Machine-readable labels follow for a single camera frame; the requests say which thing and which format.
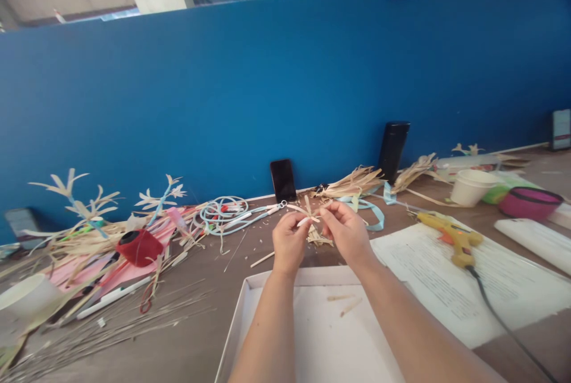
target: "blue partition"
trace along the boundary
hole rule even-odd
[[[384,123],[409,120],[403,164],[457,142],[487,151],[548,140],[571,105],[571,0],[250,0],[0,36],[0,210],[76,221],[27,182],[69,167],[125,197],[272,193],[377,162]],[[0,241],[13,237],[2,219]]]

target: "power cord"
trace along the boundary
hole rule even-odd
[[[470,274],[472,274],[472,276],[474,276],[474,279],[476,279],[476,282],[478,282],[478,287],[480,288],[480,292],[482,293],[482,298],[484,299],[484,303],[486,303],[486,306],[488,306],[490,312],[492,312],[492,315],[494,315],[494,317],[496,318],[498,323],[506,330],[508,335],[513,339],[513,341],[516,342],[516,344],[523,350],[523,352],[533,361],[533,363],[537,365],[537,368],[539,368],[543,372],[543,374],[545,374],[545,376],[549,379],[549,381],[551,383],[558,383],[557,380],[555,379],[555,377],[553,377],[553,375],[549,372],[549,370],[547,368],[545,368],[543,366],[543,364],[541,362],[539,362],[539,360],[537,360],[537,358],[527,349],[527,347],[525,347],[523,345],[523,343],[521,341],[519,341],[519,339],[513,333],[513,331],[510,330],[510,328],[508,328],[508,326],[504,323],[504,321],[502,321],[501,318],[498,316],[498,314],[495,312],[494,308],[492,307],[492,304],[490,304],[490,300],[488,300],[488,296],[486,295],[486,291],[484,290],[484,284],[482,283],[482,279],[481,279],[480,275],[478,274],[478,272],[476,272],[476,269],[474,268],[474,266],[466,266],[466,270],[468,270],[470,272]]]

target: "black speaker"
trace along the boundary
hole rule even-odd
[[[385,134],[382,137],[379,167],[382,169],[380,177],[391,185],[397,178],[400,158],[403,155],[406,136],[409,134],[408,121],[389,121],[385,125]]]

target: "white cup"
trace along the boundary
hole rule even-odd
[[[43,274],[34,274],[0,295],[0,310],[9,310],[20,319],[32,320],[63,293]]]
[[[498,183],[492,174],[473,169],[458,172],[450,200],[462,206],[473,207]]]

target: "brown tabletop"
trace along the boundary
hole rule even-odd
[[[571,152],[550,153],[543,149],[535,149],[517,154],[534,160],[530,167],[525,168],[526,174],[523,175],[525,178],[546,189],[571,197],[571,185],[568,182],[571,174]],[[449,186],[427,177],[421,177],[415,181],[413,189],[440,200],[450,194]],[[400,193],[399,200],[410,205],[447,213],[512,251],[558,271],[545,260],[494,229],[494,223],[498,219],[505,218],[496,206],[480,203],[473,209],[443,208],[410,193]],[[376,198],[372,198],[371,201],[376,203],[385,214],[384,230],[380,233],[370,233],[371,238],[393,233],[415,224],[415,221],[407,216],[404,207],[387,206],[381,199]],[[273,198],[261,199],[251,202],[250,205],[257,207],[272,202],[274,202]],[[194,248],[192,255],[186,261],[165,274],[165,283],[161,287],[154,307],[160,307],[171,301],[172,298],[168,298],[169,292],[175,290],[184,292],[182,288],[204,278],[204,282],[195,287],[196,291],[213,290],[213,292],[201,301],[200,306],[215,307],[215,311],[189,318],[174,328],[150,332],[135,341],[110,347],[52,372],[44,376],[41,381],[83,381],[86,383],[214,381],[242,282],[250,275],[272,268],[273,259],[271,258],[253,269],[250,268],[250,264],[273,251],[271,231],[280,215],[284,213],[285,210],[281,210],[253,224],[247,233],[240,230],[227,236],[224,248],[229,249],[230,253],[223,256],[219,253],[219,238],[213,236],[205,238],[203,243],[206,249]],[[374,220],[369,210],[360,211],[359,214],[368,221]],[[545,224],[571,237],[571,231],[552,223]],[[224,268],[228,265],[244,235],[240,248],[224,272]],[[320,248],[308,246],[302,266],[339,264],[345,263],[337,249],[324,245]],[[57,333],[55,337],[57,338],[61,336],[61,331],[71,331],[73,325],[76,324],[70,324],[69,328],[52,331],[51,334]],[[564,310],[556,316],[550,316],[523,328],[517,334],[528,349],[560,382],[571,381],[571,361],[569,360],[571,357],[571,312],[569,310]],[[50,337],[53,337],[50,333],[44,336],[35,335],[29,341],[29,350],[33,351],[35,347],[41,346],[45,339]],[[510,382],[545,381],[529,359],[507,337],[492,340],[475,349],[475,352]]]

